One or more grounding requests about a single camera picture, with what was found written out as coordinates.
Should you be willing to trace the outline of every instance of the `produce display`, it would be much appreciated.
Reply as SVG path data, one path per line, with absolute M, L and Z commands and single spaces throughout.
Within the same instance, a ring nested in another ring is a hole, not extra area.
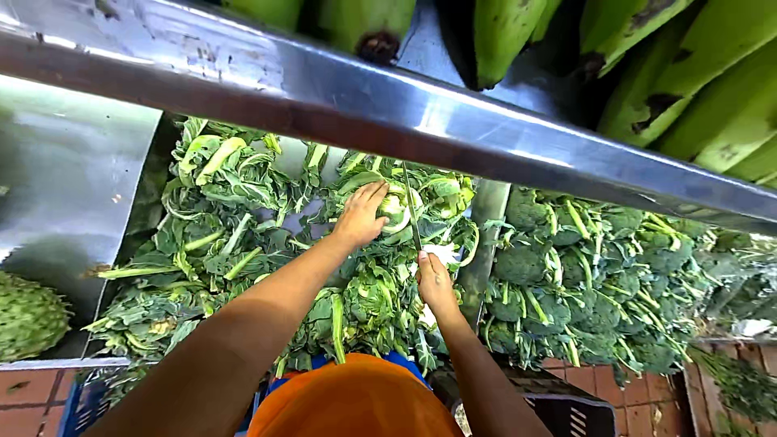
M 462 10 L 472 14 L 471 43 L 466 36 L 457 38 L 468 41 L 461 49 L 474 51 L 466 62 L 474 62 L 468 68 L 476 76 L 465 82 L 477 90 L 492 89 L 527 46 L 545 39 L 562 3 L 475 0 L 471 12 Z M 416 1 L 223 4 L 390 65 L 410 28 Z M 455 32 L 470 32 L 459 28 Z M 772 0 L 586 0 L 578 68 L 572 76 L 590 82 L 623 61 L 598 122 L 600 133 L 771 187 L 777 184 L 772 164 L 777 103 L 771 98 L 777 92 L 775 37 L 777 3 Z
M 49 287 L 0 271 L 0 362 L 39 355 L 70 330 L 68 305 Z
M 714 378 L 723 405 L 754 422 L 777 421 L 777 383 L 772 376 L 719 352 L 693 347 L 688 353 Z
M 543 15 L 545 0 L 475 2 L 475 58 L 478 88 L 493 88 L 524 47 Z
M 609 72 L 626 51 L 693 0 L 587 0 L 580 19 L 580 62 L 587 75 Z
M 481 326 L 492 351 L 521 367 L 681 368 L 712 284 L 694 259 L 706 226 L 522 187 L 486 225 L 502 227 Z
M 702 314 L 702 335 L 726 336 L 742 320 L 777 323 L 777 241 L 737 231 L 715 233 L 715 246 L 696 258 L 716 280 Z
M 199 322 L 313 244 L 313 227 L 331 226 L 356 189 L 387 180 L 379 214 L 390 222 L 329 278 L 276 371 L 310 369 L 317 355 L 342 362 L 350 351 L 396 351 L 424 372 L 435 369 L 435 353 L 445 349 L 434 321 L 422 317 L 401 163 L 351 152 L 340 177 L 324 186 L 327 152 L 308 143 L 302 176 L 292 180 L 274 166 L 282 153 L 276 135 L 192 117 L 183 123 L 162 195 L 167 216 L 127 265 L 99 274 L 124 279 L 103 317 L 86 327 L 105 341 L 103 351 L 136 364 L 162 359 Z M 456 271 L 478 244 L 479 231 L 464 216 L 472 181 L 429 166 L 407 168 L 422 243 Z M 301 232 L 281 227 L 314 198 L 323 206 L 299 219 Z
M 777 134 L 775 36 L 774 2 L 694 2 L 634 50 L 598 130 L 717 173 L 732 169 Z

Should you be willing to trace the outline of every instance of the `person's right hand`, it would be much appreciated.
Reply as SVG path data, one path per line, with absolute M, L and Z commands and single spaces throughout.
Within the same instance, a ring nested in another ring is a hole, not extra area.
M 375 218 L 389 184 L 384 180 L 364 185 L 345 201 L 343 214 L 337 219 L 332 236 L 353 248 L 370 243 L 380 235 L 381 228 L 389 222 L 388 217 Z
M 461 314 L 456 295 L 453 293 L 451 276 L 437 255 L 423 250 L 418 253 L 416 279 L 421 299 L 429 306 L 437 320 Z

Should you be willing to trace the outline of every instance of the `red brick floor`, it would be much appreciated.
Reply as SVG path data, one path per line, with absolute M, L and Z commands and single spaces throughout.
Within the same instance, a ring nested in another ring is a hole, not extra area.
M 54 437 L 74 369 L 0 372 L 0 435 Z
M 573 367 L 568 362 L 549 358 L 543 363 L 548 372 L 566 379 L 615 407 L 618 435 L 627 437 L 678 437 L 681 416 L 677 395 L 666 376 L 643 374 L 642 379 L 629 373 L 624 389 L 615 383 L 609 365 Z

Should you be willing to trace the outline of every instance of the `knife blade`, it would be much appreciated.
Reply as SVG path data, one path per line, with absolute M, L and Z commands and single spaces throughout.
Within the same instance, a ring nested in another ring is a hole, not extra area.
M 407 176 L 407 165 L 402 161 L 402 174 L 405 175 L 405 195 L 407 196 L 407 205 L 410 208 L 410 227 L 413 229 L 413 244 L 416 251 L 421 251 L 421 234 L 418 232 L 418 220 L 416 219 L 416 205 L 413 202 L 413 195 L 410 193 L 410 178 Z

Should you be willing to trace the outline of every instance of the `stainless steel bar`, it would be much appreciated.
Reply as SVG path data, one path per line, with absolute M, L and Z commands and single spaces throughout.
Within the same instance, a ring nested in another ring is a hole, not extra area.
M 41 369 L 86 369 L 89 367 L 126 367 L 130 365 L 129 358 L 60 358 L 34 359 L 0 364 L 0 372 L 6 370 L 41 370 Z
M 771 191 L 220 14 L 167 0 L 2 0 L 0 72 L 777 235 Z

